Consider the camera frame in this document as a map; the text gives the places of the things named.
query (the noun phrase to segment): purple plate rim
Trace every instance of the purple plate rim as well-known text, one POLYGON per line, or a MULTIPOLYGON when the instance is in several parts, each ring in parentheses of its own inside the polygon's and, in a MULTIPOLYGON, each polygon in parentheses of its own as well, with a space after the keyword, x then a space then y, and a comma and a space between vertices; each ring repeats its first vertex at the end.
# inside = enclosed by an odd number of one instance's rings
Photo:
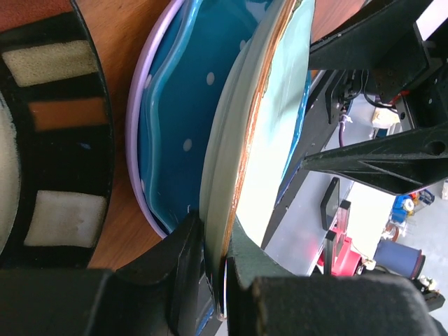
POLYGON ((125 150, 129 179, 141 211, 149 225, 151 225, 155 233, 161 238, 165 238, 167 234, 159 227, 152 213, 149 211, 140 179, 139 161, 137 157, 140 105, 146 80, 148 79, 149 69, 153 63, 155 53, 159 48, 165 32, 174 19, 174 16, 178 13, 183 2, 184 0, 171 0, 157 19, 154 27, 151 29, 135 66, 126 109, 125 150))

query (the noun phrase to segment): ceramic plate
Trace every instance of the ceramic plate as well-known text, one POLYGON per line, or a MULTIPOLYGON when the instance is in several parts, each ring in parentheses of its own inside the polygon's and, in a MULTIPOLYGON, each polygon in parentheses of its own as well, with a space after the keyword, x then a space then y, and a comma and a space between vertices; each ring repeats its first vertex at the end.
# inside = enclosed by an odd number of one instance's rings
POLYGON ((132 184, 137 202, 140 209, 143 212, 146 220, 149 222, 154 231, 165 238, 167 233, 158 225, 154 219, 152 213, 149 211, 146 203, 143 186, 140 179, 139 163, 137 158, 137 138, 139 131, 139 116, 141 96, 143 94, 145 86, 151 81, 151 76, 158 70, 157 65, 160 63, 157 59, 164 59, 167 51, 171 49, 174 43, 174 38, 179 30, 179 25, 172 24, 172 21, 176 14, 179 12, 179 8, 182 6, 183 0, 173 0, 165 8, 157 22, 154 24, 151 33, 149 34, 146 42, 141 50, 139 60, 137 61, 134 76, 132 77, 131 88, 129 90, 129 99, 127 102, 127 114, 126 114, 126 160, 127 169, 129 171, 129 177, 132 184), (159 50, 159 45, 162 44, 163 50, 159 50))
POLYGON ((207 274, 218 308, 235 217, 260 245, 274 208, 305 86, 313 13, 314 0, 275 0, 253 35, 234 86, 209 207, 201 218, 207 274))
POLYGON ((209 143, 207 145, 206 156, 204 159, 204 169, 202 171, 201 189, 200 189, 200 203, 199 203, 199 216, 200 218, 206 218, 209 209, 209 200, 211 192, 211 183, 215 174, 216 160, 218 158, 218 147, 223 138, 223 125, 229 114, 230 102, 232 101, 234 88, 237 83, 239 74, 243 67, 244 60, 247 56, 247 51, 251 40, 243 47, 242 51, 238 54, 229 76, 225 81, 223 91, 221 93, 218 106, 216 107, 215 117, 213 119, 213 125, 211 126, 209 143))
POLYGON ((302 126, 303 126, 303 122, 305 120, 305 112, 307 110, 307 102, 308 102, 309 91, 311 89, 311 84, 312 84, 312 75, 311 75, 311 72, 308 71, 307 81, 305 83, 305 89, 303 90, 302 101, 300 102, 299 111, 297 113, 297 118, 295 120, 293 142, 291 143, 291 147, 289 149, 289 154, 288 154, 288 159, 286 159, 286 164, 285 164, 285 167, 283 168, 283 174, 281 175, 282 180, 285 178, 285 174, 289 168, 291 159, 293 158, 294 151, 297 148, 297 145, 299 144, 300 135, 302 133, 302 126))
POLYGON ((68 0, 0 11, 0 265, 85 267, 109 205, 104 75, 68 0))
POLYGON ((230 69, 269 2, 185 2, 164 64, 143 94, 150 159, 139 160, 150 210, 171 232, 199 208, 205 151, 230 69))

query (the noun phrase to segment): white polka dot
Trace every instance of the white polka dot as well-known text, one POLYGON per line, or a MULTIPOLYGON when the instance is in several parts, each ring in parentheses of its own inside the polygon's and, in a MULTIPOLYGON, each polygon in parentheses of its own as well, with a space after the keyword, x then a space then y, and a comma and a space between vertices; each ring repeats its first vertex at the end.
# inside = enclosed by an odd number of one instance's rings
POLYGON ((152 76, 149 75, 149 76, 147 77, 147 79, 146 79, 146 82, 145 82, 145 89, 149 86, 149 83, 151 82, 151 79, 152 79, 152 76))
POLYGON ((193 146, 193 143, 192 143, 191 139, 186 139, 183 142, 183 150, 185 152, 188 152, 191 149, 192 146, 193 146))
POLYGON ((215 81, 215 74, 213 72, 209 72, 207 75, 207 84, 212 85, 215 81))

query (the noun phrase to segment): red object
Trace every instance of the red object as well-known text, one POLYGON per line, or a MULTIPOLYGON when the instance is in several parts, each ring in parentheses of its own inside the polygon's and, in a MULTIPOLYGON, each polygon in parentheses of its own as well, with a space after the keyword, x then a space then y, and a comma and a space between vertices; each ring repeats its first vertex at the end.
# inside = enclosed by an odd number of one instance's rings
POLYGON ((395 98, 392 99, 391 104, 392 104, 392 105, 395 105, 396 102, 399 100, 399 98, 404 97, 404 96, 407 96, 409 93, 410 93, 409 90, 403 90, 402 92, 400 92, 399 94, 397 94, 397 95, 395 96, 395 98))
MULTIPOLYGON (((335 277, 352 277, 358 269, 361 255, 351 250, 351 238, 347 236, 349 226, 350 205, 339 207, 335 217, 335 224, 330 229, 336 234, 332 245, 331 275, 335 277)), ((317 265, 325 265, 325 251, 322 251, 317 265)))
POLYGON ((345 237, 344 244, 336 259, 333 261, 331 274, 336 277, 352 277, 358 269, 361 255, 351 250, 351 238, 345 237))

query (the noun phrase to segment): wooden surface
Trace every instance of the wooden surface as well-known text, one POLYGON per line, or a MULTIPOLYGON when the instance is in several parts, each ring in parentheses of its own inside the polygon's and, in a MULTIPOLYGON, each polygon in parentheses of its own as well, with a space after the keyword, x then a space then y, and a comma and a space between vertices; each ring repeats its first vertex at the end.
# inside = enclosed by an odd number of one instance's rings
MULTIPOLYGON (((113 270, 160 241, 134 198, 125 160, 127 95, 140 50, 168 0, 78 0, 101 60, 115 121, 115 180, 111 205, 91 267, 113 270)), ((364 0, 316 0, 313 37, 331 32, 364 0)))

